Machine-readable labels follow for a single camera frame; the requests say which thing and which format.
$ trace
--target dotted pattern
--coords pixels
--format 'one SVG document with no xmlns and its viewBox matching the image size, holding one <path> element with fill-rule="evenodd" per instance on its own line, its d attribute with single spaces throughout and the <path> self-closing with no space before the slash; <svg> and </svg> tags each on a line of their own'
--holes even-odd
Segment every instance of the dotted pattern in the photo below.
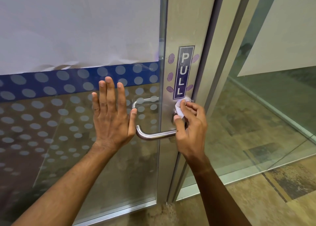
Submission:
<svg viewBox="0 0 316 226">
<path fill-rule="evenodd" d="M 158 83 L 159 62 L 1 75 L 0 102 L 96 90 L 105 76 L 124 86 Z"/>
<path fill-rule="evenodd" d="M 137 105 L 136 124 L 148 133 L 157 132 L 159 83 L 126 87 L 125 95 L 128 113 L 132 102 L 152 99 L 149 104 Z M 91 100 L 91 91 L 86 91 L 0 103 L 0 193 L 9 194 L 8 203 L 0 214 L 15 212 L 19 204 L 40 197 L 89 151 L 96 140 Z M 99 183 L 94 186 L 96 191 L 106 189 L 111 200 L 89 196 L 87 210 L 92 204 L 108 203 L 110 207 L 113 203 L 124 202 L 131 193 L 124 188 L 131 175 L 152 178 L 152 187 L 147 188 L 155 189 L 156 165 L 157 142 L 143 141 L 135 136 L 112 158 L 103 171 L 105 178 L 99 177 Z M 111 184 L 109 178 L 118 181 Z M 142 188 L 139 185 L 129 190 L 143 197 Z"/>
</svg>

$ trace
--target gray dot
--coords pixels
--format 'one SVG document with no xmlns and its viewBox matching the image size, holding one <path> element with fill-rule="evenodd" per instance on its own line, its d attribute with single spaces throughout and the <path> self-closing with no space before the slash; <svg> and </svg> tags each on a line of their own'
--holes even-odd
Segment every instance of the gray dot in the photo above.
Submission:
<svg viewBox="0 0 316 226">
<path fill-rule="evenodd" d="M 52 99 L 51 103 L 56 106 L 61 106 L 63 104 L 63 101 L 60 99 Z"/>
<path fill-rule="evenodd" d="M 20 152 L 19 152 L 20 155 L 28 155 L 29 153 L 30 153 L 30 152 L 28 152 L 28 151 L 20 151 Z"/>
<path fill-rule="evenodd" d="M 62 135 L 62 136 L 59 136 L 59 138 L 58 138 L 58 139 L 60 139 L 61 141 L 66 141 L 66 140 L 68 140 L 68 137 L 67 137 L 67 136 Z"/>
<path fill-rule="evenodd" d="M 21 105 L 21 104 L 18 104 L 18 103 L 12 104 L 11 108 L 16 110 L 16 111 L 24 111 L 25 110 L 24 105 Z"/>
<path fill-rule="evenodd" d="M 93 124 L 85 124 L 84 127 L 86 129 L 91 129 L 93 127 Z"/>
<path fill-rule="evenodd" d="M 33 123 L 33 124 L 30 124 L 30 127 L 31 127 L 32 129 L 38 130 L 38 129 L 41 128 L 41 125 L 36 124 L 36 123 Z"/>
<path fill-rule="evenodd" d="M 143 79 L 140 76 L 135 77 L 134 82 L 136 85 L 140 85 L 143 82 Z"/>
<path fill-rule="evenodd" d="M 36 152 L 44 152 L 44 149 L 43 148 L 36 148 L 35 151 Z"/>
<path fill-rule="evenodd" d="M 40 101 L 32 101 L 31 105 L 34 107 L 34 108 L 37 108 L 37 109 L 41 109 L 44 107 L 44 104 Z"/>
<path fill-rule="evenodd" d="M 151 109 L 151 110 L 157 109 L 157 105 L 155 105 L 155 104 L 151 105 L 151 106 L 150 106 L 150 109 Z"/>
<path fill-rule="evenodd" d="M 135 65 L 133 66 L 133 72 L 135 72 L 135 73 L 141 72 L 142 69 L 143 69 L 143 65 L 142 65 L 142 64 L 135 64 Z"/>
<path fill-rule="evenodd" d="M 138 112 L 143 112 L 145 110 L 145 107 L 144 106 L 140 106 L 137 108 L 137 111 Z"/>
<path fill-rule="evenodd" d="M 52 150 L 56 150 L 56 149 L 59 148 L 59 146 L 54 144 L 54 145 L 51 145 L 50 148 L 51 148 Z"/>
<path fill-rule="evenodd" d="M 8 91 L 0 92 L 0 96 L 2 98 L 4 98 L 5 100 L 14 100 L 15 99 L 15 96 L 11 92 L 8 92 Z"/>
<path fill-rule="evenodd" d="M 48 125 L 48 126 L 51 126 L 51 127 L 55 127 L 55 126 L 57 126 L 58 124 L 57 124 L 56 121 L 50 120 L 50 121 L 47 122 L 47 125 Z"/>
<path fill-rule="evenodd" d="M 151 83 L 156 83 L 157 80 L 158 80 L 158 76 L 156 76 L 156 75 L 152 75 L 151 77 L 149 77 L 149 81 Z"/>
<path fill-rule="evenodd" d="M 143 89 L 143 88 L 137 88 L 136 91 L 135 91 L 135 93 L 136 93 L 137 95 L 141 95 L 142 93 L 144 93 L 144 89 Z"/>
<path fill-rule="evenodd" d="M 74 137 L 75 137 L 75 138 L 81 138 L 81 137 L 82 137 L 82 134 L 76 133 L 76 134 L 74 134 Z"/>
<path fill-rule="evenodd" d="M 2 138 L 2 141 L 5 143 L 12 143 L 14 141 L 14 139 L 9 138 L 9 137 L 5 137 L 5 138 Z"/>
<path fill-rule="evenodd" d="M 18 85 L 24 85 L 26 83 L 26 79 L 21 75 L 11 75 L 11 80 Z"/>
<path fill-rule="evenodd" d="M 143 104 L 144 103 L 144 98 L 138 98 L 136 100 L 137 104 Z"/>
<path fill-rule="evenodd" d="M 151 63 L 151 64 L 149 65 L 149 69 L 150 69 L 151 71 L 156 71 L 156 70 L 158 69 L 158 64 L 157 64 L 157 63 Z"/>
<path fill-rule="evenodd" d="M 85 90 L 93 90 L 93 89 L 94 89 L 93 84 L 90 83 L 90 82 L 85 82 L 82 86 L 83 86 L 83 88 L 84 88 Z"/>
<path fill-rule="evenodd" d="M 69 74 L 66 71 L 57 71 L 56 75 L 61 80 L 68 80 L 69 79 Z"/>
<path fill-rule="evenodd" d="M 75 92 L 76 88 L 73 85 L 66 84 L 64 85 L 64 90 L 68 93 L 73 93 Z"/>
<path fill-rule="evenodd" d="M 72 123 L 74 122 L 74 120 L 71 119 L 71 118 L 66 118 L 66 119 L 64 119 L 64 122 L 65 122 L 66 124 L 72 124 Z"/>
<path fill-rule="evenodd" d="M 151 102 L 155 102 L 155 101 L 157 101 L 158 100 L 158 97 L 157 96 L 152 96 L 151 98 L 150 98 L 150 101 Z"/>
<path fill-rule="evenodd" d="M 83 113 L 85 111 L 85 108 L 81 107 L 81 106 L 77 106 L 75 109 L 78 113 Z"/>
<path fill-rule="evenodd" d="M 43 91 L 50 96 L 57 94 L 56 90 L 50 86 L 45 86 Z"/>
<path fill-rule="evenodd" d="M 11 145 L 11 149 L 14 149 L 14 150 L 20 150 L 21 148 L 22 148 L 22 146 L 19 145 L 19 144 L 13 144 L 13 145 Z"/>
<path fill-rule="evenodd" d="M 20 135 L 20 138 L 21 138 L 21 139 L 30 139 L 31 136 L 28 135 L 28 134 L 22 134 L 22 135 Z"/>
<path fill-rule="evenodd" d="M 33 98 L 36 96 L 36 93 L 31 89 L 23 89 L 22 94 L 28 98 Z"/>
<path fill-rule="evenodd" d="M 115 72 L 119 75 L 123 75 L 125 73 L 125 67 L 122 66 L 122 65 L 118 65 L 116 68 L 115 68 Z"/>
<path fill-rule="evenodd" d="M 107 76 L 107 69 L 105 67 L 99 67 L 97 73 L 99 76 Z"/>
<path fill-rule="evenodd" d="M 151 93 L 155 93 L 157 91 L 157 87 L 152 86 L 149 90 Z"/>
<path fill-rule="evenodd" d="M 7 123 L 7 124 L 13 124 L 14 123 L 14 120 L 12 118 L 10 118 L 10 117 L 2 117 L 1 121 L 3 123 Z"/>
<path fill-rule="evenodd" d="M 77 126 L 70 126 L 69 129 L 71 131 L 78 131 L 79 130 L 79 128 Z"/>
<path fill-rule="evenodd" d="M 31 116 L 30 114 L 23 114 L 23 115 L 21 115 L 21 118 L 22 118 L 23 120 L 28 120 L 28 121 L 34 119 L 33 116 Z"/>
<path fill-rule="evenodd" d="M 43 118 L 50 118 L 52 116 L 52 114 L 47 111 L 43 111 L 39 115 Z"/>
<path fill-rule="evenodd" d="M 72 96 L 70 97 L 70 101 L 74 104 L 80 103 L 80 98 L 78 96 Z"/>
<path fill-rule="evenodd" d="M 127 85 L 127 80 L 124 79 L 124 78 L 119 79 L 118 82 L 121 82 L 121 83 L 123 84 L 123 86 L 126 86 L 126 85 Z"/>
<path fill-rule="evenodd" d="M 27 143 L 29 146 L 32 146 L 32 147 L 34 147 L 34 146 L 37 146 L 38 145 L 38 143 L 37 142 L 35 142 L 35 141 L 30 141 L 30 142 L 28 142 Z"/>
<path fill-rule="evenodd" d="M 89 116 L 83 115 L 83 116 L 80 117 L 80 119 L 82 121 L 87 121 L 87 120 L 89 120 Z"/>
<path fill-rule="evenodd" d="M 77 74 L 79 77 L 84 78 L 84 79 L 89 77 L 89 71 L 87 71 L 85 69 L 79 69 L 77 71 Z"/>
<path fill-rule="evenodd" d="M 66 110 L 66 109 L 59 109 L 59 110 L 58 110 L 58 113 L 59 113 L 60 115 L 68 115 L 68 110 Z"/>
<path fill-rule="evenodd" d="M 46 136 L 48 136 L 48 133 L 45 132 L 45 131 L 40 131 L 40 132 L 37 133 L 37 135 L 41 136 L 41 137 L 46 137 Z"/>
<path fill-rule="evenodd" d="M 42 82 L 42 83 L 48 81 L 48 76 L 42 72 L 35 73 L 34 77 L 35 79 L 37 79 L 39 82 Z"/>
<path fill-rule="evenodd" d="M 54 140 L 53 139 L 45 139 L 44 142 L 47 144 L 51 144 L 54 142 Z"/>
</svg>

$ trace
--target person's right hand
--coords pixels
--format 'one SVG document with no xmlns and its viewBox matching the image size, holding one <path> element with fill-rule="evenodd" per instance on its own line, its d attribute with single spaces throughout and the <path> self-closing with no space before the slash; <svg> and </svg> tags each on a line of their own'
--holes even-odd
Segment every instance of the person's right hand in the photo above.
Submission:
<svg viewBox="0 0 316 226">
<path fill-rule="evenodd" d="M 178 150 L 186 159 L 203 157 L 205 155 L 204 142 L 207 130 L 204 108 L 196 103 L 186 102 L 185 100 L 181 101 L 180 108 L 189 121 L 189 127 L 185 129 L 181 117 L 178 115 L 174 116 L 173 120 L 177 128 L 176 142 Z M 196 111 L 196 116 L 188 108 Z"/>
</svg>

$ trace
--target sticker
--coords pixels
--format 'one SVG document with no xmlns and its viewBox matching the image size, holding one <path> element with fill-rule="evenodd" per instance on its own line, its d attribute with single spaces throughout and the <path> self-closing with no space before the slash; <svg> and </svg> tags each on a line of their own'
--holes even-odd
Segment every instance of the sticker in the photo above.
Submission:
<svg viewBox="0 0 316 226">
<path fill-rule="evenodd" d="M 193 52 L 194 46 L 179 47 L 173 99 L 180 99 L 185 97 L 186 85 L 188 84 Z"/>
</svg>

